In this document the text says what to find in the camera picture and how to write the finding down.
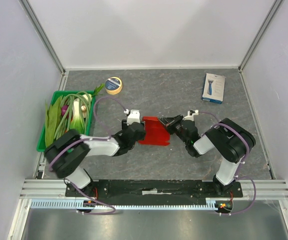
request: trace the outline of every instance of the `green crate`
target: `green crate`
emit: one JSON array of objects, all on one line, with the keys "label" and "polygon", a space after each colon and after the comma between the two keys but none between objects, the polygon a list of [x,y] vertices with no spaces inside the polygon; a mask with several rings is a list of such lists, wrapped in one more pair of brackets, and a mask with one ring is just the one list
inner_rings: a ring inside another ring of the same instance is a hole
[{"label": "green crate", "polygon": [[[76,94],[80,91],[56,91],[53,94],[52,97],[52,101],[50,102],[51,104],[54,104],[55,101],[60,97],[60,96],[67,96],[69,94]],[[88,94],[93,94],[94,91],[86,91]],[[90,107],[90,112],[89,112],[89,117],[88,117],[88,124],[87,124],[87,129],[86,129],[86,133],[89,134],[89,130],[90,130],[90,125],[92,123],[92,116],[93,116],[93,106],[95,103],[95,97],[92,98],[92,104]],[[43,129],[42,129],[42,133],[40,134],[39,140],[38,140],[38,144],[37,144],[37,148],[36,150],[39,152],[45,151],[46,146],[45,146],[45,125],[43,125]]]}]

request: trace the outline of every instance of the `red onion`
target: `red onion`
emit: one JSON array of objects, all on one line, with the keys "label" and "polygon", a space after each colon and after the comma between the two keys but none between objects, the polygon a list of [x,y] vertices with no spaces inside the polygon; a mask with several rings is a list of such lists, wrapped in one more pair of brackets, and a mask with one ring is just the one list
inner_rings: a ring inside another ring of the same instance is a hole
[{"label": "red onion", "polygon": [[62,115],[62,116],[65,115],[67,109],[68,109],[68,105],[64,105],[64,106],[62,106],[62,108],[61,108],[61,115]]}]

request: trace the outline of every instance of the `white wall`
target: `white wall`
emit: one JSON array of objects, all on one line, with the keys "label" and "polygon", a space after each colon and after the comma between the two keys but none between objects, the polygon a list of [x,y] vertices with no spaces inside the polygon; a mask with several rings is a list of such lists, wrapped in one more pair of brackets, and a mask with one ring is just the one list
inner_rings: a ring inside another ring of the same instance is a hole
[{"label": "white wall", "polygon": [[29,0],[66,68],[238,66],[273,0]]},{"label": "white wall", "polygon": [[288,0],[244,71],[277,177],[288,184]]},{"label": "white wall", "polygon": [[32,177],[44,103],[60,73],[17,0],[0,0],[0,240]]}]

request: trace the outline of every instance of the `box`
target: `box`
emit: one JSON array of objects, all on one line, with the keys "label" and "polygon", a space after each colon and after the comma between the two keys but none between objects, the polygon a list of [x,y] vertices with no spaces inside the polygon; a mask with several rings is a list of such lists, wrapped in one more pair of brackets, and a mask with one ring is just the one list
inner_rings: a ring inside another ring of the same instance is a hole
[{"label": "box", "polygon": [[225,76],[206,74],[202,100],[221,104],[224,99],[225,79]]},{"label": "box", "polygon": [[[56,102],[56,100],[60,97],[60,96],[67,96],[69,94],[76,94],[79,93],[80,91],[56,91],[53,94],[52,100],[50,101],[51,104],[54,104]],[[88,94],[93,94],[94,91],[86,91]],[[92,116],[93,116],[93,106],[95,104],[95,96],[92,97],[92,104],[90,107],[90,111],[89,111],[89,117],[88,117],[88,123],[87,123],[87,128],[86,128],[86,133],[89,134],[89,130],[90,130],[90,126],[92,123]],[[42,129],[42,133],[40,134],[38,143],[37,143],[37,148],[36,150],[39,152],[45,151],[46,149],[46,145],[45,145],[45,125],[43,125],[43,129]]]}]

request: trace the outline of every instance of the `product box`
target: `product box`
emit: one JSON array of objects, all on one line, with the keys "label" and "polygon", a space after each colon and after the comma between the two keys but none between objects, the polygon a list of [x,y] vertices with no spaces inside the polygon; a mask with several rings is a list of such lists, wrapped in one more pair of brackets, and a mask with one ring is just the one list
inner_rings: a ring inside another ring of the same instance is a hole
[{"label": "product box", "polygon": [[221,104],[224,99],[225,78],[216,74],[206,74],[202,100]]}]

